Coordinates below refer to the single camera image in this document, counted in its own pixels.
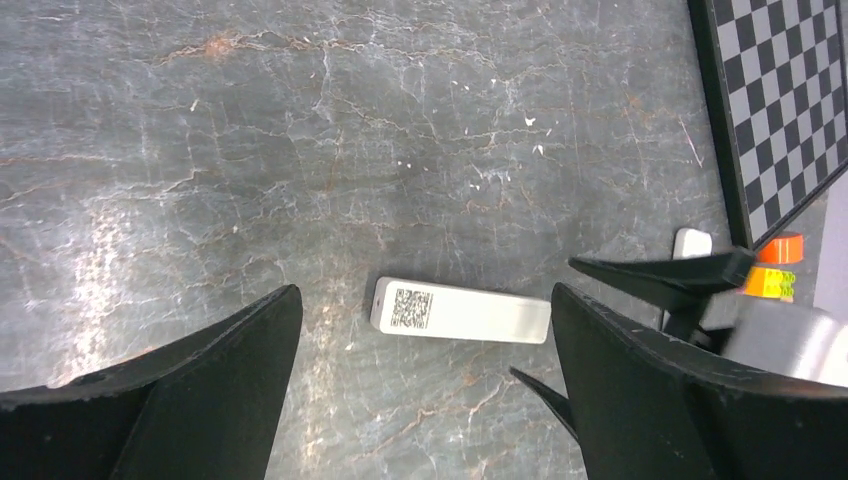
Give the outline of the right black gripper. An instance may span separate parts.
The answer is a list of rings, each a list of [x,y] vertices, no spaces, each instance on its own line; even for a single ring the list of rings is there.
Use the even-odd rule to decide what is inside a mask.
[[[677,260],[572,257],[575,270],[665,311],[662,332],[749,367],[822,384],[847,385],[847,322],[829,312],[745,296],[730,324],[701,320],[716,294],[745,285],[756,254],[742,247]]]

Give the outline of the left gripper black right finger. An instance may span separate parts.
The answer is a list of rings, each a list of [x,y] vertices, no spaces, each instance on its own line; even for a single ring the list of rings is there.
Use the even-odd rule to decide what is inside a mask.
[[[749,367],[565,284],[552,326],[592,479],[843,479],[847,392]]]

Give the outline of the white remote control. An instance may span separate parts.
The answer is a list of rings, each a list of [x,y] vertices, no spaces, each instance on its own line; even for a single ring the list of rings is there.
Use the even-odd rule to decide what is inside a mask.
[[[672,259],[704,257],[712,253],[713,240],[709,233],[694,228],[680,228],[674,238]]]

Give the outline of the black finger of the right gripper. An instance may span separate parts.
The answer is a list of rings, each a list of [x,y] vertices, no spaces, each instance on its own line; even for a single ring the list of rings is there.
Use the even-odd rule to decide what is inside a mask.
[[[515,367],[510,367],[509,372],[513,377],[515,377],[522,384],[527,386],[543,401],[543,403],[554,414],[557,420],[569,432],[571,437],[575,441],[577,441],[578,433],[573,412],[571,409],[570,400],[566,396],[548,387],[540,380],[536,379],[535,377],[532,377],[531,375],[528,375],[527,373]]]

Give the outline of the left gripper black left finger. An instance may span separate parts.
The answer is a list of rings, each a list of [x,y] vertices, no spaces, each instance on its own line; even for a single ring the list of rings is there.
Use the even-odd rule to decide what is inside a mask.
[[[1,396],[5,479],[261,479],[303,320],[298,287],[132,360]]]

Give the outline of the small white remote with buttons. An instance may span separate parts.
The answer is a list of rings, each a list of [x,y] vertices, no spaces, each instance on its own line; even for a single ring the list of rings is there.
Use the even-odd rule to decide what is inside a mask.
[[[542,344],[550,316],[544,299],[384,276],[369,322],[388,335]]]

